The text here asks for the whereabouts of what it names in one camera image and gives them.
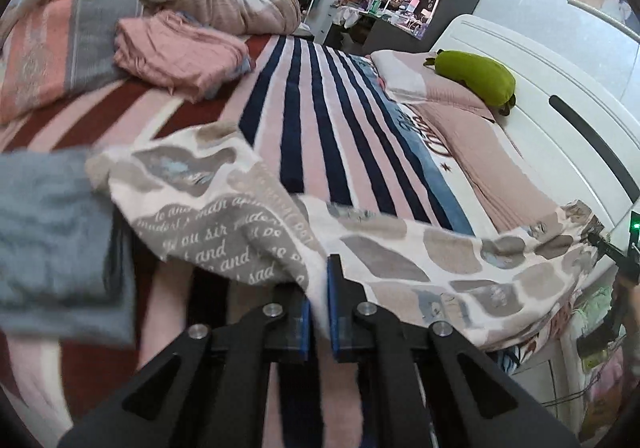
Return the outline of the rumpled beige grey duvet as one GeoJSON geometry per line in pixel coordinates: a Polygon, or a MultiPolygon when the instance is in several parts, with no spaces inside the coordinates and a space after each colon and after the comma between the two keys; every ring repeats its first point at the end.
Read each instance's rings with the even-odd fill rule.
{"type": "Polygon", "coordinates": [[[1,121],[124,78],[117,23],[161,8],[234,36],[294,34],[298,0],[21,0],[1,17],[1,121]]]}

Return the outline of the white grey spotted pants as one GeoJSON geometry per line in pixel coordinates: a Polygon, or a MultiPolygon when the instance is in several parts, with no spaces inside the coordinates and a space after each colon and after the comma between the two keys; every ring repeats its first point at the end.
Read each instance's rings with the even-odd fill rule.
{"type": "Polygon", "coordinates": [[[249,286],[295,283],[329,324],[329,258],[409,324],[446,320],[483,350],[528,340],[574,298],[600,231],[581,202],[485,239],[292,195],[232,123],[196,125],[90,156],[110,196],[157,257],[249,286]]]}

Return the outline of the pink ribbed pillow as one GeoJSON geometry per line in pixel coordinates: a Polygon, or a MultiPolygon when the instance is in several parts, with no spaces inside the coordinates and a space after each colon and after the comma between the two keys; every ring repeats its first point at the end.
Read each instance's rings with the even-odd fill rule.
{"type": "Polygon", "coordinates": [[[554,212],[558,204],[485,103],[427,66],[429,58],[391,50],[371,54],[386,96],[426,130],[427,148],[474,233],[510,231],[554,212]]]}

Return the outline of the green plush pillow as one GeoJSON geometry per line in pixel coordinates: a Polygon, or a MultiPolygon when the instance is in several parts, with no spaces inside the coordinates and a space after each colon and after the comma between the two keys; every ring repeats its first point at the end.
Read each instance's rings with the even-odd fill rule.
{"type": "Polygon", "coordinates": [[[516,105],[516,81],[510,70],[491,58],[455,50],[439,50],[424,60],[437,75],[472,91],[488,107],[509,116],[516,105]]]}

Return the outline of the striped pink navy blanket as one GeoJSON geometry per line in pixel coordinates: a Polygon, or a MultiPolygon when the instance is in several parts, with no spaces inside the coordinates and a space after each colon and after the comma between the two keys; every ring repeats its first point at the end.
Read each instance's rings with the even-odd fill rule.
{"type": "MultiPolygon", "coordinates": [[[[193,104],[136,79],[119,80],[15,119],[1,131],[1,148],[131,144],[229,119],[293,193],[473,231],[427,148],[423,125],[385,95],[367,62],[293,37],[254,36],[247,46],[255,70],[211,101],[193,104]]],[[[55,445],[186,323],[201,278],[160,264],[142,248],[134,265],[134,346],[2,336],[1,387],[37,445],[55,445]]]]}

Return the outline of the white bed headboard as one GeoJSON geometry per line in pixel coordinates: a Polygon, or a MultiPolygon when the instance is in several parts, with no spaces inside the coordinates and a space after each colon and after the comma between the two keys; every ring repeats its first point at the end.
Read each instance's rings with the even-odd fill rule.
{"type": "Polygon", "coordinates": [[[601,84],[544,45],[473,15],[433,45],[497,60],[516,80],[503,131],[555,201],[584,201],[624,245],[639,208],[639,122],[601,84]]]}

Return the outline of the framed wall picture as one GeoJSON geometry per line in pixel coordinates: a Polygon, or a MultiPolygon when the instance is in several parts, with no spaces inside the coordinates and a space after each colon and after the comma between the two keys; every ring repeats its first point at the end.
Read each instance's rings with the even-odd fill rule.
{"type": "Polygon", "coordinates": [[[567,0],[567,3],[639,41],[639,16],[628,0],[567,0]]]}

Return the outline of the folded pink striped clothes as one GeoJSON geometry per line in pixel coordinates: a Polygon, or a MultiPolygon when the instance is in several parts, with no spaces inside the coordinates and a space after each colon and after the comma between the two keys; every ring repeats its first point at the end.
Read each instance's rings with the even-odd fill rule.
{"type": "Polygon", "coordinates": [[[241,39],[168,10],[119,19],[114,46],[120,69],[192,103],[253,70],[241,39]]]}

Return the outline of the grey folded garment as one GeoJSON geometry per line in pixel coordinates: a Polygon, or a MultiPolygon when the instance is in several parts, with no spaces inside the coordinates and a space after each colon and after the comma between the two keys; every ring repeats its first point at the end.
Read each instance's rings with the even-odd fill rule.
{"type": "Polygon", "coordinates": [[[85,170],[88,149],[1,157],[1,330],[134,343],[130,232],[85,170]]]}

